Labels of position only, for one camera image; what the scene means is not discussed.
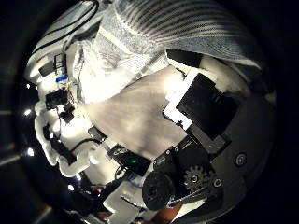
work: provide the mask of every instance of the screw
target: screw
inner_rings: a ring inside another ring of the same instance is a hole
[[[222,185],[222,182],[221,182],[220,179],[216,179],[216,180],[214,180],[213,186],[214,186],[215,188],[218,188],[218,187],[220,187],[221,185]]]
[[[247,162],[247,156],[245,153],[240,153],[235,158],[235,165],[238,167],[244,166]]]
[[[197,176],[197,175],[193,175],[193,176],[191,177],[191,181],[192,181],[193,183],[197,183],[197,182],[198,182],[198,176]]]

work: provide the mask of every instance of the striped fabric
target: striped fabric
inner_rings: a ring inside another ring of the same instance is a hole
[[[263,63],[248,31],[212,0],[116,0],[113,7],[103,27],[136,53],[183,49],[234,63]]]

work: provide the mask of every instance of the gear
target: gear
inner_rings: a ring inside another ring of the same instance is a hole
[[[203,187],[209,180],[209,176],[205,172],[203,167],[192,166],[190,170],[186,171],[185,186],[191,192],[197,191]]]

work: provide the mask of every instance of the cable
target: cable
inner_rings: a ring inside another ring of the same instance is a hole
[[[37,53],[39,50],[44,49],[44,48],[46,48],[46,47],[48,47],[48,46],[50,46],[52,44],[55,44],[56,42],[58,42],[58,41],[60,41],[60,40],[62,40],[64,38],[66,38],[67,36],[73,34],[74,32],[76,32],[76,30],[78,30],[83,25],[85,25],[88,21],[90,21],[93,18],[93,16],[96,14],[96,12],[97,12],[97,10],[98,10],[98,8],[100,6],[100,4],[98,3],[98,1],[96,1],[96,0],[90,0],[90,1],[93,1],[95,3],[95,10],[94,10],[93,14],[88,19],[86,19],[86,21],[84,21],[82,24],[78,25],[76,28],[74,28],[70,32],[66,33],[65,35],[62,35],[61,37],[59,37],[57,39],[54,39],[54,40],[48,42],[47,44],[44,44],[44,45],[40,46],[39,48],[37,48],[36,50],[34,50],[32,52],[31,56],[34,55],[35,53]]]
[[[77,143],[77,144],[70,150],[70,152],[74,152],[79,146],[81,146],[81,145],[84,144],[84,143],[88,143],[88,142],[94,142],[94,143],[99,144],[99,145],[102,143],[102,141],[100,141],[100,140],[96,140],[96,139],[94,139],[94,138],[86,138],[86,139],[84,139],[84,140],[78,142],[78,143]]]
[[[125,169],[126,169],[126,167],[124,165],[120,165],[118,167],[118,169],[115,171],[114,180],[116,180],[118,175],[120,175],[122,173],[122,171],[125,170]]]
[[[59,119],[59,135],[57,138],[60,139],[60,137],[62,136],[62,119],[59,116],[58,107],[56,107],[56,112]]]
[[[67,25],[59,27],[55,30],[49,31],[46,34],[44,34],[43,37],[45,37],[47,35],[50,35],[50,34],[53,34],[57,31],[63,30],[64,28],[69,27],[69,26],[75,24],[76,22],[80,21],[83,17],[85,17],[88,13],[90,13],[93,10],[94,6],[95,6],[95,3],[93,3],[93,5],[86,12],[84,12],[83,15],[81,15],[79,18],[77,18],[75,21],[72,21],[71,23],[68,23]]]

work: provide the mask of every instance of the black connector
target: black connector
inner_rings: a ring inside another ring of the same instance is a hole
[[[68,103],[64,106],[64,112],[59,115],[59,118],[62,118],[65,123],[69,123],[75,117],[73,115],[74,110],[75,107],[73,107],[71,103]]]
[[[46,95],[46,108],[55,109],[57,105],[65,105],[68,101],[66,90],[57,90]]]

